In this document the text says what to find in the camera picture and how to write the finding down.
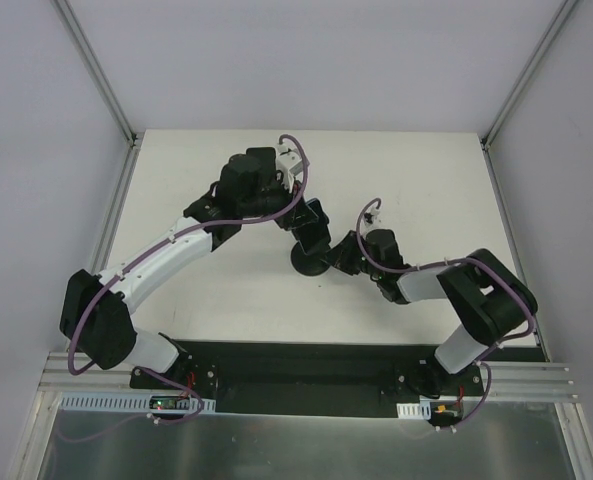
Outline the blue-edged black smartphone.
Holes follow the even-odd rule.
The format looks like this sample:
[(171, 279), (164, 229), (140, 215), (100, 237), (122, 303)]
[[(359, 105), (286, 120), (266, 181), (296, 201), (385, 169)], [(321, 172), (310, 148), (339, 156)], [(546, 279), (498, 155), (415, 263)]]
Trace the blue-edged black smartphone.
[(313, 214), (312, 221), (294, 229), (292, 235), (305, 255), (323, 254), (331, 243), (329, 218), (319, 199), (308, 200), (305, 206)]

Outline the black phone stand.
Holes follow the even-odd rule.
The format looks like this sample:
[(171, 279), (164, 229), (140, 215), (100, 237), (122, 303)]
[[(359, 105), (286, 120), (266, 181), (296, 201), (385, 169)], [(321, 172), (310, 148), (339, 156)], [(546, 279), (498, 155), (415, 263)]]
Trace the black phone stand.
[(306, 254), (300, 242), (296, 242), (290, 251), (292, 267), (301, 275), (316, 277), (327, 272), (331, 266), (326, 262), (326, 253), (330, 250), (330, 242), (318, 245), (312, 254)]

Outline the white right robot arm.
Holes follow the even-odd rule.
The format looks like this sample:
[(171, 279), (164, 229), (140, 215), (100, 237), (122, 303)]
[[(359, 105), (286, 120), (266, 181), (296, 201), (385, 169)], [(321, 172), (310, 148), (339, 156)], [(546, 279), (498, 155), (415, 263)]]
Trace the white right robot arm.
[(538, 311), (532, 292), (485, 248), (460, 260), (414, 267), (404, 261), (391, 230), (376, 229), (365, 236), (350, 231), (323, 261), (348, 275), (368, 275), (395, 304), (450, 303), (460, 325), (436, 348), (426, 369), (427, 385), (437, 394), (457, 388), (461, 371), (521, 324), (532, 330)]

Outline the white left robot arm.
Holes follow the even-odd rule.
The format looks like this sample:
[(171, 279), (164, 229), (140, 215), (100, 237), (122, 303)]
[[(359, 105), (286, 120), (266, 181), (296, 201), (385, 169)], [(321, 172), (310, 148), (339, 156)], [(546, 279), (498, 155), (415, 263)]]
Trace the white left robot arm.
[(243, 226), (275, 221), (292, 227), (310, 163), (292, 151), (250, 148), (232, 156), (209, 190), (157, 240), (129, 259), (92, 274), (74, 273), (59, 324), (71, 351), (109, 370), (122, 362), (144, 366), (164, 388), (180, 387), (187, 365), (161, 334), (138, 330), (131, 316), (158, 287), (189, 263), (213, 253)]

